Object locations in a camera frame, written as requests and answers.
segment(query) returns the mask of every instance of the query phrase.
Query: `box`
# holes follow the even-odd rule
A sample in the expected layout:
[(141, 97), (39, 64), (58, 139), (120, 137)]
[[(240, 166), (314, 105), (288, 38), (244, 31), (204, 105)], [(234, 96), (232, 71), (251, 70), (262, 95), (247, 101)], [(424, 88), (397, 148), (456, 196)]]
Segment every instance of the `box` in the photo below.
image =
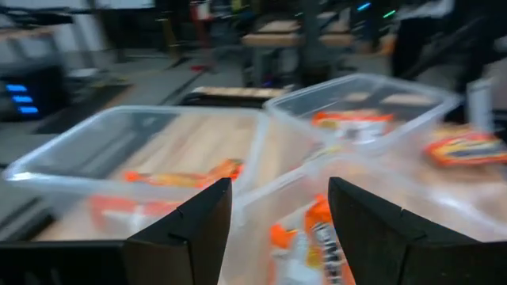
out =
[(274, 98), (265, 103), (265, 108), (287, 127), (327, 145), (343, 143), (344, 139), (338, 139), (334, 131), (312, 125), (318, 113), (374, 110), (393, 116), (394, 122), (379, 135), (355, 142), (371, 154), (386, 151), (400, 139), (411, 150), (422, 150), (424, 137), (457, 103), (455, 94), (442, 89), (379, 75), (352, 74)]
[[(26, 154), (3, 175), (43, 194), (61, 218), (40, 238), (125, 238), (212, 183), (190, 182), (221, 175), (214, 168), (231, 165), (228, 160), (242, 162), (233, 182), (234, 197), (240, 196), (257, 177), (268, 124), (254, 110), (111, 108)], [(127, 182), (132, 172), (178, 179), (162, 186), (154, 178)]]
[(341, 177), (396, 203), (417, 215), (479, 241), (507, 238), (507, 227), (486, 212), (452, 205), (397, 173), (355, 154), (322, 158), (243, 196), (233, 205), (233, 217), (243, 224), (231, 225), (222, 267), (223, 285), (269, 284), (270, 227), (305, 211), (318, 194), (327, 197), (330, 177)]

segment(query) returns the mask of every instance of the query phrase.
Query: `green light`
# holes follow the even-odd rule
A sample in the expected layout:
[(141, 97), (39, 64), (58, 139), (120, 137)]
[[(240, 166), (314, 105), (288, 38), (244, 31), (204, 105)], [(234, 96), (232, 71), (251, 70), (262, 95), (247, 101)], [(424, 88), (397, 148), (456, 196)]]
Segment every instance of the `green light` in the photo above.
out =
[(384, 17), (384, 18), (387, 18), (387, 17), (389, 17), (390, 15), (392, 15), (392, 14), (394, 14), (394, 13), (396, 13), (396, 10), (392, 10), (391, 12), (389, 12), (389, 13), (387, 13), (387, 14), (383, 15), (383, 17)]

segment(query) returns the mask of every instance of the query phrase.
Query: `wall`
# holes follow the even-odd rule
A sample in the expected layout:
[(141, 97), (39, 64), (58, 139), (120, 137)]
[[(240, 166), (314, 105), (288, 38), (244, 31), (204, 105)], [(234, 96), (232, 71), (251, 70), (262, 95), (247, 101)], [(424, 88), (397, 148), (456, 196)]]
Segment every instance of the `wall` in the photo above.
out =
[[(69, 6), (76, 9), (85, 9), (85, 0), (4, 0), (6, 6), (26, 7), (26, 8), (45, 8), (54, 6)], [(100, 6), (112, 7), (113, 9), (128, 9), (149, 7), (151, 0), (98, 0)], [(100, 51), (105, 48), (101, 36), (95, 36), (100, 32), (98, 23), (93, 16), (77, 15), (76, 21), (82, 27), (86, 41), (93, 51)], [(5, 25), (6, 19), (0, 18), (0, 25)], [(77, 51), (78, 47), (74, 40), (70, 25), (60, 25), (56, 28), (56, 41), (62, 51)], [(41, 56), (47, 52), (47, 47), (39, 40), (23, 39), (25, 50), (31, 56)], [(0, 63), (9, 63), (14, 60), (9, 48), (5, 42), (0, 43)]]

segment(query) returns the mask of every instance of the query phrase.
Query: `person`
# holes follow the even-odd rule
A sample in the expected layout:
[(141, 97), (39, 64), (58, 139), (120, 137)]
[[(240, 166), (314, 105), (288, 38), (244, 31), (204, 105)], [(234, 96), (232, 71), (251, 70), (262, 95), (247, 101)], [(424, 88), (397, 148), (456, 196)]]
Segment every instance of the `person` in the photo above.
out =
[(405, 0), (397, 12), (398, 35), (391, 56), (391, 74), (400, 77), (421, 58), (438, 31), (438, 20), (450, 14), (454, 0)]
[(400, 77), (420, 59), (422, 49), (435, 33), (442, 32), (445, 36), (450, 36), (469, 22), (468, 20), (482, 18), (469, 33), (470, 42), (463, 69), (454, 88), (462, 95), (463, 100), (445, 117), (446, 121), (465, 123), (468, 84), (480, 79), (485, 66), (497, 60), (495, 41), (505, 33), (503, 26), (498, 24), (503, 17), (503, 8), (505, 3), (498, 5), (488, 0), (440, 0), (415, 8), (406, 5), (399, 15), (398, 42), (395, 44), (391, 65), (393, 76)]

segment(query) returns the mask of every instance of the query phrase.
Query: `workbench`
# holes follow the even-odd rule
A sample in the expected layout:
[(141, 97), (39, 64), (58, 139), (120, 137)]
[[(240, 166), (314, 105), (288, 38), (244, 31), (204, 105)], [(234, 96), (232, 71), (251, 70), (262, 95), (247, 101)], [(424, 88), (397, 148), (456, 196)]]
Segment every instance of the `workbench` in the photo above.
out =
[[(145, 146), (139, 149), (134, 155), (120, 164), (116, 170), (109, 176), (111, 180), (121, 180), (124, 171), (136, 170), (149, 173), (150, 171), (167, 172), (203, 172), (212, 168), (214, 165), (227, 156), (234, 155), (242, 157), (250, 147), (250, 140), (254, 133), (254, 124), (248, 120), (231, 122), (229, 120), (210, 119), (204, 123), (199, 123), (199, 130), (193, 127), (197, 124), (192, 117), (181, 117), (165, 126), (159, 135), (152, 138)], [(287, 149), (287, 143), (297, 144), (298, 141), (284, 137), (283, 128), (272, 122), (263, 151), (261, 152), (259, 173), (257, 179), (251, 188), (246, 189), (244, 193), (254, 193), (254, 189), (262, 188), (274, 181), (280, 175), (297, 167), (294, 162), (301, 162), (301, 157), (307, 152), (292, 153), (289, 157), (283, 150)], [(227, 139), (233, 142), (235, 148), (230, 148), (229, 144), (221, 146), (219, 142), (223, 139), (223, 132), (228, 132)], [(190, 139), (189, 145), (181, 146), (181, 138)], [(171, 156), (170, 163), (167, 155), (174, 148), (181, 149), (177, 155)], [(329, 168), (324, 173), (325, 176), (342, 176), (344, 179), (352, 181), (359, 186), (374, 192), (377, 195), (389, 199), (402, 207), (415, 211), (419, 215), (429, 216), (433, 221), (439, 222), (445, 226), (458, 230), (472, 238), (480, 241), (492, 241), (505, 238), (505, 230), (491, 230), (491, 221), (497, 221), (502, 224), (507, 222), (507, 184), (502, 176), (501, 170), (497, 167), (475, 168), (472, 170), (443, 170), (430, 165), (427, 161), (410, 161), (409, 159), (395, 157), (396, 159), (387, 165), (386, 169), (400, 174), (402, 168), (410, 168), (413, 176), (408, 177), (419, 183), (423, 193), (415, 192), (414, 189), (383, 189), (383, 180), (390, 181), (388, 176), (373, 177), (368, 174), (366, 169), (352, 169), (346, 173), (343, 172), (344, 165), (335, 165), (337, 168)], [(325, 189), (326, 178), (320, 180), (322, 189)], [(418, 195), (428, 195), (437, 197), (437, 199), (447, 206), (454, 209), (448, 212), (448, 209), (442, 205), (438, 206), (427, 203)], [(270, 212), (270, 207), (278, 207), (270, 204), (266, 200), (265, 212)], [(463, 215), (473, 215), (475, 219), (463, 218)], [(105, 234), (97, 231), (90, 220), (90, 209), (87, 202), (80, 202), (74, 205), (58, 222), (49, 226), (37, 240), (89, 240), (102, 238), (125, 238), (123, 234)]]
[[(262, 86), (263, 53), (277, 48), (297, 48), (304, 40), (298, 34), (298, 30), (296, 21), (273, 21), (242, 38), (243, 45), (251, 48), (253, 52), (254, 87)], [(335, 21), (329, 24), (325, 33), (320, 36), (320, 40), (330, 49), (331, 72), (336, 74), (337, 62), (340, 59), (336, 55), (352, 47), (353, 35), (348, 33), (345, 23)]]
[(0, 41), (6, 41), (18, 59), (26, 60), (29, 56), (18, 40), (23, 38), (40, 38), (47, 41), (52, 53), (59, 54), (59, 48), (55, 41), (54, 32), (55, 27), (53, 26), (33, 29), (1, 28)]
[[(155, 136), (146, 146), (142, 147), (136, 154), (132, 155), (124, 164), (114, 171), (110, 179), (120, 179), (123, 170), (136, 169), (139, 171), (150, 171), (154, 167), (158, 169), (162, 167), (167, 171), (196, 171), (200, 169), (205, 171), (212, 167), (220, 160), (216, 154), (223, 150), (216, 149), (215, 142), (217, 135), (215, 129), (208, 132), (200, 132), (200, 135), (193, 135), (189, 131), (192, 124), (192, 118), (180, 118), (164, 127), (160, 135)], [(248, 129), (253, 127), (248, 122), (241, 122), (242, 127), (238, 127), (231, 122), (217, 121), (213, 119), (201, 125), (201, 128), (207, 129), (220, 124), (221, 129), (230, 129), (229, 139), (235, 141), (237, 148), (233, 150), (238, 156), (246, 151), (249, 145)], [(178, 155), (175, 160), (167, 163), (165, 157), (161, 155), (165, 146), (174, 146), (177, 138), (174, 135), (168, 135), (174, 132), (187, 132), (186, 135), (192, 136), (193, 147), (184, 147), (183, 153)], [(227, 285), (245, 284), (245, 280), (266, 280), (268, 271), (268, 256), (270, 253), (269, 245), (269, 228), (276, 219), (290, 214), (291, 211), (299, 209), (306, 203), (312, 201), (314, 193), (326, 193), (328, 177), (339, 176), (347, 181), (359, 185), (368, 191), (374, 192), (376, 195), (390, 200), (401, 207), (413, 211), (418, 215), (422, 215), (434, 222), (438, 222), (460, 233), (466, 234), (471, 238), (480, 241), (499, 241), (505, 239), (505, 231), (491, 230), (491, 225), (484, 219), (478, 222), (478, 218), (466, 218), (467, 215), (475, 216), (472, 207), (477, 207), (484, 211), (499, 222), (507, 222), (507, 185), (501, 178), (501, 174), (497, 169), (484, 169), (481, 173), (488, 173), (484, 177), (474, 175), (473, 179), (463, 181), (463, 176), (456, 179), (450, 177), (449, 171), (442, 171), (429, 165), (426, 161), (420, 161), (418, 170), (421, 171), (423, 179), (419, 182), (423, 183), (423, 192), (418, 192), (416, 188), (409, 187), (408, 184), (396, 184), (396, 179), (390, 177), (392, 169), (381, 169), (382, 172), (370, 175), (369, 167), (358, 167), (359, 165), (368, 165), (370, 158), (364, 158), (360, 161), (354, 160), (338, 160), (336, 163), (331, 162), (322, 169), (322, 175), (317, 177), (315, 183), (310, 177), (294, 180), (295, 178), (287, 178), (278, 181), (280, 189), (274, 190), (269, 185), (279, 175), (285, 173), (288, 169), (287, 164), (281, 161), (283, 154), (280, 148), (286, 148), (285, 138), (281, 137), (281, 129), (275, 123), (272, 123), (269, 129), (265, 147), (261, 153), (259, 165), (260, 173), (255, 185), (247, 192), (254, 199), (254, 204), (236, 205), (242, 219), (247, 216), (247, 224), (238, 231), (238, 225), (235, 224), (234, 218), (231, 225), (231, 236), (226, 249), (226, 256), (223, 261), (222, 277), (227, 281)], [(190, 153), (191, 148), (199, 149), (198, 153)], [(214, 153), (210, 156), (203, 156), (205, 153)], [(202, 159), (182, 159), (183, 157)], [(401, 159), (397, 161), (400, 165), (389, 165), (392, 168), (402, 167), (405, 162)], [(425, 196), (441, 193), (441, 203), (428, 203), (422, 199)], [(444, 200), (445, 195), (452, 195), (459, 198), (460, 203), (455, 200)], [(110, 238), (126, 238), (125, 236), (114, 236), (96, 231), (90, 221), (90, 209), (86, 203), (78, 203), (75, 208), (70, 209), (63, 218), (48, 227), (41, 235), (38, 241), (48, 240), (90, 240), (90, 239), (110, 239)]]
[(282, 96), (287, 91), (286, 89), (202, 86), (187, 94), (180, 105), (262, 108), (267, 100)]

